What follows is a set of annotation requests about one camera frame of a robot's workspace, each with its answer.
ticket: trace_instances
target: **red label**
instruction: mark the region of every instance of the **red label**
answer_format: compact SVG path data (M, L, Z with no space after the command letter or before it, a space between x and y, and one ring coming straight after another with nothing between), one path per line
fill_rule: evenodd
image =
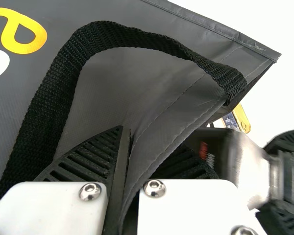
M208 145L205 142L200 142L200 147L199 147L199 157L203 160L206 160L207 158L207 150L208 150Z

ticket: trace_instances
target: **yellow label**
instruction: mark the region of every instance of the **yellow label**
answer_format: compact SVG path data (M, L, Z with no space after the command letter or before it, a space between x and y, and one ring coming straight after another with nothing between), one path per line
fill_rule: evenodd
M249 123L247 116L244 112L244 109L240 103L238 104L238 106L236 106L234 108L232 113L236 119L236 122L237 122L240 130L246 134L249 133L251 130L251 126L250 126L250 123Z
M8 19L1 34L1 43L9 51L17 54L30 54L39 50L47 40L46 30L33 19L13 11L8 8L0 7L0 16ZM19 24L28 28L35 34L35 39L27 44L15 41L15 33Z

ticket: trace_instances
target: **bag handle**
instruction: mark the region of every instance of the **bag handle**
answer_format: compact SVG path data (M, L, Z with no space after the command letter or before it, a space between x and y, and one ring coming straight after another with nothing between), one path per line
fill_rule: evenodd
M0 199L15 184L32 181L53 160L84 64L115 47L159 50L196 63L224 89L230 102L247 85L235 68L215 63L164 35L97 21L79 28L60 49L38 88L0 181Z

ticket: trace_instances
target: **stitching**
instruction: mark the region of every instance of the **stitching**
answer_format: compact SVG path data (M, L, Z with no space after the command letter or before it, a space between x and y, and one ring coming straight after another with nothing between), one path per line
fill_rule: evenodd
M236 99L238 99L238 100L240 100L241 98L242 98L242 96L244 96L244 95L246 95L246 93L245 92L241 92L241 94L239 95L239 96L237 96L236 97Z
M136 144L137 144L137 141L138 141L138 139L140 138L140 136L142 136L142 134L145 132L145 130L147 130L149 127L150 127L150 125L152 125L156 120L157 120L157 118L158 117L160 117L169 107L171 107L175 102L177 102L180 98L181 98L181 96L189 89L189 88L191 88L198 80L200 80L201 78L203 78L204 76L206 75L206 73L202 76L202 77L200 77L199 79L197 79L193 84L191 84L185 91L183 91L183 93L182 94L180 94L179 96L178 96L178 98L172 103L172 104L170 104L165 110L163 110L153 121L151 121L151 123L142 131L142 133L137 137L137 139L136 139L136 141L135 141L135 143L133 144L133 147L132 147L132 151L134 150L134 147L136 146Z
M238 43L238 44L240 44L240 45L243 45L244 47L246 47L246 48L248 48L248 49L250 49L250 50L252 50L252 51L254 51L254 52L256 52L256 53L258 53L258 54L260 54L260 55L262 55L262 56L264 56L264 57L266 57L266 58L269 58L270 60L272 60L272 61L275 62L275 63L277 62L277 60L276 60L276 59L273 59L271 56L266 55L266 54L262 53L261 51L258 51L258 50L256 50L256 49L250 47L248 44L243 43L243 42L237 40L237 39L234 38L234 37L231 37L231 36L226 35L226 34L224 34L224 33L222 33L222 32L219 32L219 31L215 30L214 28L211 28L211 27L209 27L209 26L207 26L207 25L201 24L201 23L196 22L196 21L194 21L194 20L191 20L191 19L189 19L189 18L187 18L187 17L185 17L185 16L182 16L182 15L179 15L179 14L177 14L177 13L175 13L175 12L172 12L172 11L170 11L170 10L168 10L168 9L166 9L166 8L164 8L164 7L162 7L162 6L158 5L158 4L156 4L156 3L150 2L149 0L141 0L141 1L143 1L143 2L145 2L145 3L148 3L148 4L150 4L150 5L153 5L153 6L159 8L159 9L162 9L162 10L164 10L164 11L166 11L166 12L169 12L169 13L171 13L171 14L173 14L173 15L175 15L175 16L178 16L178 17L180 17L180 18L182 18L182 19L185 19L185 20L187 20L187 21L189 21L189 22L191 22L191 23L194 23L194 24L196 24L196 25L199 25L199 26L201 26L201 27L203 27L203 28L209 29L209 30L211 30L211 31L213 31L213 32L215 32L215 33L217 33L217 34L219 34L219 35L225 37L225 38L228 38L228 39L230 39L230 40L232 40L232 41L234 41L234 42L236 42L236 43Z
M267 62L269 59L267 59L266 61L262 62L260 64L260 66L262 66L265 62ZM254 69L254 71L250 72L248 75L245 76L245 78L247 78L248 76L250 76L252 73L254 73L260 66L258 66L257 68Z
M181 131L178 135L177 135L177 137L167 146L167 148L163 151L163 152L161 152L156 158L155 158L155 161L153 161L148 167L147 167L147 169L148 168L150 168L153 164L155 164L155 162L156 162L156 160L160 157L160 155L162 155L164 152L166 152L166 150L174 143L174 141L184 132L184 131L186 131L191 125L193 125L196 121L198 121L204 114L206 114L208 111L210 111L211 109L213 109L214 108L214 106L219 102L219 101L221 101L221 98L220 99L218 99L216 102L214 102L213 103L213 105L210 107L210 108L208 108L205 112L203 112L195 121L193 121L191 124L189 124L183 131ZM124 204L124 206L123 206L123 208L122 208L122 211L124 210L124 208L125 208L125 205L127 204L127 200L128 200L128 198L129 198L129 196L130 196L130 194L131 194L131 192L132 192L132 190L133 190L133 188L135 187L135 185L137 184L137 182L142 178L142 176L144 175L144 174L146 174L146 171L145 172L143 172L141 175L140 175L140 177L138 178L138 180L136 180L135 181L135 183L133 184L133 186L131 187L131 189L129 190L129 194L128 194L128 196L126 197L126 200L125 200L125 204Z
M243 46L241 47L238 47L238 48L235 48L233 51L230 52L230 54L232 54L233 52L235 52L237 49L240 49L242 48ZM223 60L225 60L230 54L228 54L227 56L225 56L219 63L221 63Z
M240 49L240 48L242 48L242 47L238 47L238 48L235 48L233 51L231 51L227 56L225 56L219 63L221 63L223 60L225 60L228 56L230 56L234 51L236 51L237 49ZM189 88L191 88L198 80L196 80L190 87L188 87L169 107L171 107L175 102L177 102L177 100L178 99L180 99L180 97L189 89ZM133 144L133 146L132 146L132 151L134 150L134 147L136 146L136 144L137 144L137 141L138 141L138 139L140 138L140 136L142 136L142 134L150 127L150 125L152 125L155 121L156 121L156 119L158 118L158 117L160 117L160 115L162 115L168 108L166 108L165 110L163 110L153 121L151 121L151 123L142 131L142 133L136 138L136 140L135 140L135 143Z

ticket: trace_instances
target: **gray fabric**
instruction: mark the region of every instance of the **gray fabric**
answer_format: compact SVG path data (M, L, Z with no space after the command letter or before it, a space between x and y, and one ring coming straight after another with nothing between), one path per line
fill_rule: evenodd
M276 62L279 53L211 19L165 0L0 0L48 33L46 44L28 55L10 56L0 76L0 177L27 107L58 50L79 27L116 21L161 33L216 62L237 68L248 83ZM5 19L0 17L0 35ZM18 41L33 35L19 27ZM118 48L92 57L83 68L55 157L116 125L132 130L133 149L123 212L157 166L215 112L226 97L195 64L158 51Z

